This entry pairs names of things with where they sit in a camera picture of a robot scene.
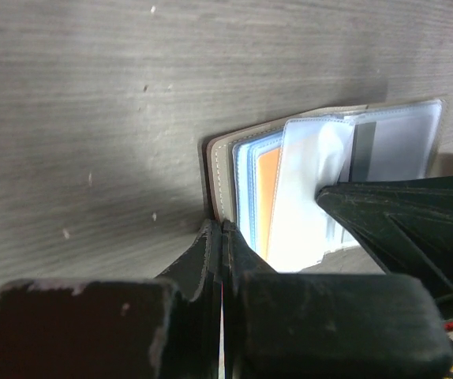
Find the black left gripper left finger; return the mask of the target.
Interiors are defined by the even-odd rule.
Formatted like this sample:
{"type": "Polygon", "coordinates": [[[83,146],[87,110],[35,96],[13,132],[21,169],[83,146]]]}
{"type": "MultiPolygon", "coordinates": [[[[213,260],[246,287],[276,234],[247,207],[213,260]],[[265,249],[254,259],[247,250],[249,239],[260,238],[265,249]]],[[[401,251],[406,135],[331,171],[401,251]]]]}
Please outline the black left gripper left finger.
{"type": "Polygon", "coordinates": [[[222,232],[204,222],[157,277],[0,286],[0,378],[215,378],[222,232]]]}

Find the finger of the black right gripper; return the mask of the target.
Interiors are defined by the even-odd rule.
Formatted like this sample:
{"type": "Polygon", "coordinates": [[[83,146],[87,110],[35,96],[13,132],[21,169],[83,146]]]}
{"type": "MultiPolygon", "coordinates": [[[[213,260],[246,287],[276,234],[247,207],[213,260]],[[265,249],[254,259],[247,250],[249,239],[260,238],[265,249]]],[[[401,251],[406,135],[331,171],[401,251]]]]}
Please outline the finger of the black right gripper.
{"type": "Polygon", "coordinates": [[[418,278],[453,318],[453,176],[344,182],[316,202],[385,272],[418,278]]]}

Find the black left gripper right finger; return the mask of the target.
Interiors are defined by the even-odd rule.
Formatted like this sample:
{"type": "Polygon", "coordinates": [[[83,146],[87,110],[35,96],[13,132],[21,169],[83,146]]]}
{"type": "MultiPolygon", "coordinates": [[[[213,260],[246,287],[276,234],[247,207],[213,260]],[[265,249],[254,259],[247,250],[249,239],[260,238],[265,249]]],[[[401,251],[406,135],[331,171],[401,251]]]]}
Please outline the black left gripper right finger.
{"type": "Polygon", "coordinates": [[[422,283],[406,275],[278,273],[225,222],[228,378],[442,378],[453,346],[422,283]]]}

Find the grey card holder wallet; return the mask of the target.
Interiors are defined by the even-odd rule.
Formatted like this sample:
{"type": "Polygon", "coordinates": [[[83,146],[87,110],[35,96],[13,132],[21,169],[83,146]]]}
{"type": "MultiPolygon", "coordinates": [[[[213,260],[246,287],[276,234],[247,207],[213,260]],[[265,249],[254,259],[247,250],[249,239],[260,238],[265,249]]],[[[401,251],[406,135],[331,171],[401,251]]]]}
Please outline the grey card holder wallet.
{"type": "Polygon", "coordinates": [[[426,178],[440,144],[442,99],[325,107],[211,140],[207,166],[218,220],[237,224],[257,253],[256,162],[280,148],[266,261],[279,272],[318,265],[358,241],[320,208],[319,190],[339,182],[426,178]]]}

